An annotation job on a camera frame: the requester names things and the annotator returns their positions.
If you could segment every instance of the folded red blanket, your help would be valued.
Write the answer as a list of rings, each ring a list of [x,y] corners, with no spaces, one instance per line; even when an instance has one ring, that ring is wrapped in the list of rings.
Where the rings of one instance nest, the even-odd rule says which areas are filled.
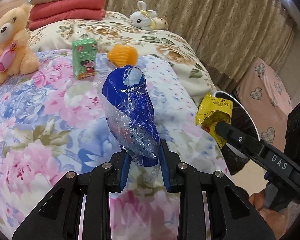
[[[35,5],[30,13],[30,20],[35,21],[73,9],[100,10],[105,6],[106,0],[60,0]]]
[[[74,9],[44,19],[35,20],[29,24],[29,29],[31,31],[34,31],[50,23],[55,23],[67,19],[83,19],[83,20],[100,21],[103,19],[105,15],[106,15],[106,11],[104,9],[101,10]]]

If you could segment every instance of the pink floral blanket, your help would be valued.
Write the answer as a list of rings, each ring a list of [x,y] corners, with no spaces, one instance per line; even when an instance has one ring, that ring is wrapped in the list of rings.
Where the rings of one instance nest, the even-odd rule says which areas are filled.
[[[96,91],[114,69],[106,56],[97,54],[97,74],[79,81],[71,50],[37,56],[39,71],[0,86],[0,229],[9,239],[67,171],[89,172],[120,151]],[[214,139],[194,126],[197,107],[169,63],[151,55],[140,57],[137,67],[170,150],[200,171],[227,172]],[[176,239],[179,195],[166,192],[161,175],[146,183],[146,173],[132,164],[125,190],[111,195],[113,239]]]

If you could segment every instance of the curtain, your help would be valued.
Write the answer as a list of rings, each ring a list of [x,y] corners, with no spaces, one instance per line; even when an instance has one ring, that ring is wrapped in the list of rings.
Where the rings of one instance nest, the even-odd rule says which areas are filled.
[[[106,9],[129,16],[139,0],[107,0]],[[254,57],[276,72],[294,37],[294,21],[280,0],[143,0],[166,16],[205,64],[212,81],[232,91]]]

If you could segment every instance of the yellow wrapper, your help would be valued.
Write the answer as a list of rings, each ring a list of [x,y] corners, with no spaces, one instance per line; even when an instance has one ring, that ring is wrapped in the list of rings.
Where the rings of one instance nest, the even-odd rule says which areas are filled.
[[[232,106],[232,101],[215,98],[208,93],[202,100],[195,116],[195,125],[201,124],[201,128],[215,138],[220,149],[227,141],[216,134],[216,125],[220,121],[231,123]]]

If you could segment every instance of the stuffed bunny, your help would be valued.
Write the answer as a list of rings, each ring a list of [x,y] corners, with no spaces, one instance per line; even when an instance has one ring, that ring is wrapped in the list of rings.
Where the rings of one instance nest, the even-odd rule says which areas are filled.
[[[157,13],[152,10],[146,11],[146,3],[143,1],[138,2],[138,8],[140,11],[134,12],[130,15],[130,24],[141,30],[167,30],[168,22],[167,18],[158,18]]]

